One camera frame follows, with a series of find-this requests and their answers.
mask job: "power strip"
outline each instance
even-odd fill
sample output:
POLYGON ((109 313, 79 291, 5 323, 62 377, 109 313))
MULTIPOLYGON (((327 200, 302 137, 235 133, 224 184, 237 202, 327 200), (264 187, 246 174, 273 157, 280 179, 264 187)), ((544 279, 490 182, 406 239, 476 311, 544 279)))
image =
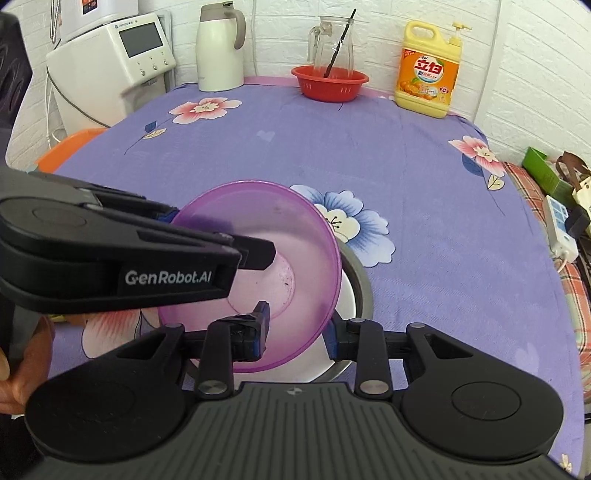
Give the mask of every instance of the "power strip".
POLYGON ((566 207, 562 203, 547 195, 543 202, 546 228, 550 249, 557 257, 574 262, 579 256, 576 240, 566 232, 565 221, 569 216, 566 207))

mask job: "person's hand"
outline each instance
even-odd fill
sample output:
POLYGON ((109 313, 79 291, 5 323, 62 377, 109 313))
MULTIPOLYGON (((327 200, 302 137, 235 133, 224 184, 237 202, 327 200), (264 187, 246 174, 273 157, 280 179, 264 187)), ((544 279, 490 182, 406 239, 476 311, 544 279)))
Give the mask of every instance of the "person's hand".
POLYGON ((25 348, 21 364, 8 380, 0 381, 0 413, 25 412, 27 400, 49 375, 54 335, 53 323, 42 316, 25 348))

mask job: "green box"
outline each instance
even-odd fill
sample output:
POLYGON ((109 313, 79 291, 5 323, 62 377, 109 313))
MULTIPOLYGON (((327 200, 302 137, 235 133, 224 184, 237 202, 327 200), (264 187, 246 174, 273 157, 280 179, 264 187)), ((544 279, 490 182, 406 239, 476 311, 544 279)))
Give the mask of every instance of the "green box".
POLYGON ((576 205, 573 198, 573 186, 562 180, 552 168, 544 161, 548 155, 535 148, 528 148, 523 159, 523 168, 541 187, 541 189, 558 200, 566 208, 571 209, 576 205))

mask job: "white appliance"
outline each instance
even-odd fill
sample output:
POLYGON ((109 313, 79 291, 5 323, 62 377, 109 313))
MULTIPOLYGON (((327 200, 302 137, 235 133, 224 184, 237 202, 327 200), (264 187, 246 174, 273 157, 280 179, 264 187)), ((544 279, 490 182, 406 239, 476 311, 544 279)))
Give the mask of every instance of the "white appliance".
POLYGON ((49 52, 47 70, 68 135, 112 127, 166 93, 176 67, 154 13, 95 28, 49 52))
POLYGON ((201 8, 195 42, 199 90, 221 92, 244 84, 245 36, 244 15, 234 8, 234 2, 201 8))
POLYGON ((138 13, 138 0, 61 0, 61 42, 138 13))
MULTIPOLYGON (((158 19, 160 20, 160 26, 162 30, 164 30, 164 35, 166 36, 166 40, 168 40, 168 46, 170 50, 174 52, 174 44, 173 44, 173 18, 170 15, 168 10, 156 10, 154 12, 158 15, 158 19)), ((166 91, 169 92, 170 90, 174 90, 177 86, 177 79, 174 74, 174 69, 169 70, 164 74, 164 83, 166 85, 166 91)))

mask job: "white thermos kettle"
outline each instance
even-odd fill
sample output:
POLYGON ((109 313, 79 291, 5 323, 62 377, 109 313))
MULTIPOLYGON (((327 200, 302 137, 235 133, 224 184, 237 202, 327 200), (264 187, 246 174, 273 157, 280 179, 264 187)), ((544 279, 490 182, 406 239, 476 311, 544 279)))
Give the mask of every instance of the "white thermos kettle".
POLYGON ((221 92, 244 84, 245 35, 244 15, 234 8, 234 2, 201 8, 195 42, 199 90, 221 92))

